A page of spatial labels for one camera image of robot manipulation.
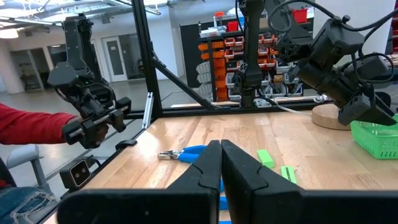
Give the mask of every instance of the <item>person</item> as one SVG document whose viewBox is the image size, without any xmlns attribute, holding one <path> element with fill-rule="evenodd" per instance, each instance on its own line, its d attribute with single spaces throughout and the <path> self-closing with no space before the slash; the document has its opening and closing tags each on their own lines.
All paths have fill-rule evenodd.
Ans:
<svg viewBox="0 0 398 224">
<path fill-rule="evenodd" d="M 80 117 L 66 113 L 32 113 L 0 103 L 0 144 L 56 144 L 65 142 L 62 127 Z M 101 142 L 108 125 L 97 133 Z M 53 194 L 36 187 L 13 187 L 0 173 L 0 223 L 35 223 L 56 204 Z"/>
</svg>

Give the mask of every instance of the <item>red box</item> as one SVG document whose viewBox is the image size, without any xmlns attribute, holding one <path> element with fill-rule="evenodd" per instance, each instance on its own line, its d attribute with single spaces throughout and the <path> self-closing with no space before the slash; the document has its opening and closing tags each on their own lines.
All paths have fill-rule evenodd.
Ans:
<svg viewBox="0 0 398 224">
<path fill-rule="evenodd" d="M 238 22 L 228 22 L 228 32 L 238 31 Z"/>
<path fill-rule="evenodd" d="M 293 16 L 296 23 L 307 22 L 307 11 L 308 11 L 307 8 L 293 10 Z"/>
</svg>

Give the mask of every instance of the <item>ceiling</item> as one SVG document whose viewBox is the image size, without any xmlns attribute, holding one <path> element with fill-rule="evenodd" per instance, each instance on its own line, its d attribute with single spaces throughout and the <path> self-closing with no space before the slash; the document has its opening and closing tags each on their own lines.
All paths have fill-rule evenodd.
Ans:
<svg viewBox="0 0 398 224">
<path fill-rule="evenodd" d="M 159 15 L 157 7 L 170 1 L 144 0 L 144 4 L 147 12 Z M 66 17 L 79 13 L 101 18 L 131 11 L 131 0 L 0 0 L 0 30 L 60 26 Z"/>
</svg>

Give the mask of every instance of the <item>green block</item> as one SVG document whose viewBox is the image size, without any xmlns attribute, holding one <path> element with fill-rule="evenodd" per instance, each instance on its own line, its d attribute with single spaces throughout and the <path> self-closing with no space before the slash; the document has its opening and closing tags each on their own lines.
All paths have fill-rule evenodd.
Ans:
<svg viewBox="0 0 398 224">
<path fill-rule="evenodd" d="M 297 184 L 296 176 L 294 175 L 294 169 L 292 166 L 281 166 L 280 174 L 282 177 L 285 177 L 287 180 L 291 181 L 291 183 Z"/>
<path fill-rule="evenodd" d="M 269 153 L 265 149 L 258 150 L 257 154 L 259 155 L 260 161 L 261 161 L 263 166 L 266 166 L 268 168 L 274 168 L 275 167 L 274 160 L 271 158 L 271 156 L 269 155 Z"/>
</svg>

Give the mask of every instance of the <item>jeans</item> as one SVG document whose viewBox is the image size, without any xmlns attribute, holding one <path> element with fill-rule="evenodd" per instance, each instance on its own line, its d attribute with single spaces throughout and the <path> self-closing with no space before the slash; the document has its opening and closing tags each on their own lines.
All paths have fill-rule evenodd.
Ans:
<svg viewBox="0 0 398 224">
<path fill-rule="evenodd" d="M 0 223 L 36 223 L 57 205 L 55 196 L 35 187 L 0 190 Z"/>
</svg>

